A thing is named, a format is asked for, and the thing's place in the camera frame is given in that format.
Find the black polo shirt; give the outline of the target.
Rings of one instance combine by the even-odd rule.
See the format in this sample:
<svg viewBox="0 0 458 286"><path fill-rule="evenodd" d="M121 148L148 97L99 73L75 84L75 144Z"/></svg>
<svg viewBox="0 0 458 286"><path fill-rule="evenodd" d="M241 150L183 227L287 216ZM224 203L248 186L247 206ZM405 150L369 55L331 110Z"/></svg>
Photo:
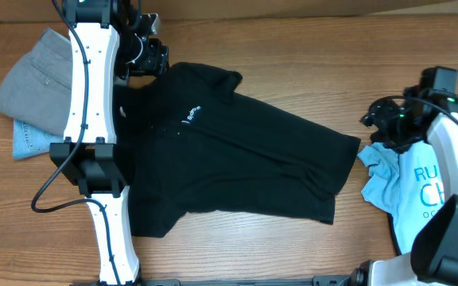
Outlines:
<svg viewBox="0 0 458 286"><path fill-rule="evenodd" d="M182 216L212 211L333 223L360 140L239 94L242 79L178 63L114 89L118 143L135 163L134 236L162 238Z"/></svg>

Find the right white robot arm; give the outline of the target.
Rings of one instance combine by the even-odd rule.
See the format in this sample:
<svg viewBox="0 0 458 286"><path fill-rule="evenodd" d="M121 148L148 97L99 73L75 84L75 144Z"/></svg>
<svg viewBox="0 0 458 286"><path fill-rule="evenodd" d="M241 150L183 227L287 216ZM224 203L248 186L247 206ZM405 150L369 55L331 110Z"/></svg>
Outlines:
<svg viewBox="0 0 458 286"><path fill-rule="evenodd" d="M396 97L371 104L361 119L376 126L373 137L387 148L403 150L415 141L433 147L444 187L442 208L415 237L409 253L369 261L353 273L353 285L458 285L458 98Z"/></svg>

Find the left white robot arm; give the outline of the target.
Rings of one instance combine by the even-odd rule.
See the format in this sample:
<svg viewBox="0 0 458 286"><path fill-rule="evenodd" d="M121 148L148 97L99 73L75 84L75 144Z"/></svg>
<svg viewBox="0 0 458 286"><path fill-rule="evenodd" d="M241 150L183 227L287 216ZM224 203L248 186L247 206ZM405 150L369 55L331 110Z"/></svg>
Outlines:
<svg viewBox="0 0 458 286"><path fill-rule="evenodd" d="M157 39L157 14L122 0L71 0L53 4L69 29L71 103L61 143L50 145L55 179L79 188L94 223L99 249L97 285L141 285L128 195L134 175L130 154L117 142L113 91L132 76L161 76L169 48Z"/></svg>

